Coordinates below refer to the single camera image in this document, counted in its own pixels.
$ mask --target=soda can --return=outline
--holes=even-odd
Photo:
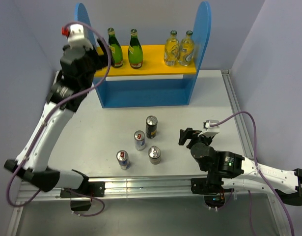
[[[129,156],[126,151],[121,150],[121,151],[117,152],[116,158],[117,158],[117,161],[118,161],[120,167],[123,170],[126,170],[130,167]]]
[[[157,165],[161,161],[161,150],[157,146],[152,146],[149,151],[149,159],[153,165]]]
[[[135,132],[135,145],[138,151],[145,148],[145,134],[141,130]]]
[[[153,139],[156,136],[157,131],[157,118],[155,116],[149,116],[146,118],[145,133],[149,139]]]

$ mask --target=yellow liquid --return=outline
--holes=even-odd
[[[194,41],[186,36],[180,43],[180,56],[179,56],[179,64],[181,65],[189,65],[192,60],[194,50]]]
[[[173,66],[177,62],[179,54],[179,41],[176,37],[170,37],[165,44],[164,61],[166,65]]]

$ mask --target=robotic arm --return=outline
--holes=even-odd
[[[48,192],[55,187],[71,188],[76,192],[87,195],[89,191],[88,177],[78,171],[59,171],[48,167],[50,154],[67,122],[78,110],[87,93],[71,99],[56,110],[45,122],[51,110],[62,100],[84,91],[92,86],[96,70],[108,65],[107,52],[100,40],[97,40],[103,50],[103,55],[97,54],[96,49],[87,39],[87,30],[79,24],[70,26],[70,30],[62,29],[67,36],[68,45],[63,47],[60,59],[62,70],[57,73],[55,83],[46,98],[46,104],[40,121],[31,138],[17,158],[6,161],[4,167],[15,172],[19,164],[26,159],[25,165],[17,172],[22,180],[31,183],[38,189]],[[33,150],[26,157],[28,147],[34,142],[39,128],[45,126]]]
[[[259,168],[265,178],[272,184],[285,204],[302,206],[302,169],[285,171],[259,164],[229,151],[215,151],[211,146],[213,137],[219,133],[217,120],[203,123],[203,131],[187,128],[180,130],[179,145],[190,139],[187,148],[199,164],[200,170],[207,172],[206,178],[193,178],[192,192],[210,195],[231,189],[242,189],[272,194],[271,189],[258,173]]]

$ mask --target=red cap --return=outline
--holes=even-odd
[[[69,29],[62,27],[61,34],[69,37],[69,34],[70,34]]]

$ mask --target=wooden shelf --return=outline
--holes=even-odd
[[[195,74],[195,64],[192,60],[188,66],[176,64],[167,66],[164,62],[164,45],[143,45],[143,66],[139,69],[132,69],[128,61],[128,46],[122,46],[124,64],[120,68],[110,68],[108,76],[135,76],[135,75],[176,75],[176,74]],[[102,77],[106,69],[98,70],[95,77]]]

